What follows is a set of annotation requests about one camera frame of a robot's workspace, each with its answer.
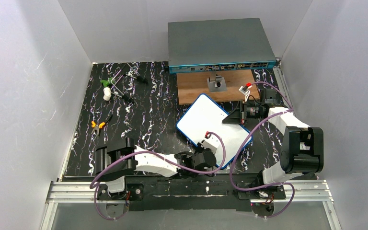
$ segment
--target orange handle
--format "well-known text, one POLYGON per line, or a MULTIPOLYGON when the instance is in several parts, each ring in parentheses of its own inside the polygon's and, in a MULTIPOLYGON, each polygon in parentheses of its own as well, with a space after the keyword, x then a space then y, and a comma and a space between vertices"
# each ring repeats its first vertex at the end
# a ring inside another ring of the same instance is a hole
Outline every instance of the orange handle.
POLYGON ((99 128, 102 128, 105 125, 105 122, 102 122, 98 125, 99 128))

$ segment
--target white cylinder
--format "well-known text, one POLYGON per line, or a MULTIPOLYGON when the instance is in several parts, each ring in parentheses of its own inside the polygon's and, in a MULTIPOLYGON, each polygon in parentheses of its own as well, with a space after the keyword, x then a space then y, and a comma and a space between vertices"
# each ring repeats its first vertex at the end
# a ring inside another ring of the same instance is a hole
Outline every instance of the white cylinder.
POLYGON ((109 101, 110 99, 111 99, 111 88, 109 88, 109 87, 105 87, 104 89, 103 89, 103 99, 105 100, 105 101, 109 101))

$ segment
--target wooden board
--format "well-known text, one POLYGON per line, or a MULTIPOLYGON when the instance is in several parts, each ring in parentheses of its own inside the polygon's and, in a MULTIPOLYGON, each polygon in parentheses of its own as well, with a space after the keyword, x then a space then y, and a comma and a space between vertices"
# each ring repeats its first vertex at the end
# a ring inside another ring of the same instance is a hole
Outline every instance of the wooden board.
MULTIPOLYGON (((229 102, 245 100, 239 88, 247 83, 253 83, 253 74, 250 69, 218 71, 218 75, 225 78, 227 90, 224 92, 210 92, 207 79, 210 72, 177 73, 178 104, 192 104, 202 93, 207 94, 215 102, 229 102)), ((260 98, 256 85, 250 90, 252 98, 260 98)))

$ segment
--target white tray with blue edge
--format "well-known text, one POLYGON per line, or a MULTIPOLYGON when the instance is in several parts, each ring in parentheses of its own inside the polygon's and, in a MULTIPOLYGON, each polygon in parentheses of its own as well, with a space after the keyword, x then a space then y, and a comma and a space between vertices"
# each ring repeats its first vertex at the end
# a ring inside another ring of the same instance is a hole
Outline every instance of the white tray with blue edge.
MULTIPOLYGON (((249 131, 239 124, 223 124, 222 120, 228 113, 205 93, 200 94, 177 122, 177 129, 194 145, 204 139, 207 131, 218 134, 225 145, 226 158, 222 169, 226 168, 236 155, 239 146, 249 135, 249 131)), ((222 162, 222 145, 215 153, 217 166, 222 162)))

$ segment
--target pliers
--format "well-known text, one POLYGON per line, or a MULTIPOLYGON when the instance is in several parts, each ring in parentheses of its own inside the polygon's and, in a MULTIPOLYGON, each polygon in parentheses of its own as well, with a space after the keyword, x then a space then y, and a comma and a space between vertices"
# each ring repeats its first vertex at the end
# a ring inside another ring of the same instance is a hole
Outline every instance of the pliers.
POLYGON ((93 128, 91 135, 96 133, 96 135, 98 136, 99 130, 102 129, 111 118, 112 118, 112 114, 104 122, 100 123, 99 125, 97 125, 94 121, 91 121, 91 127, 93 128))

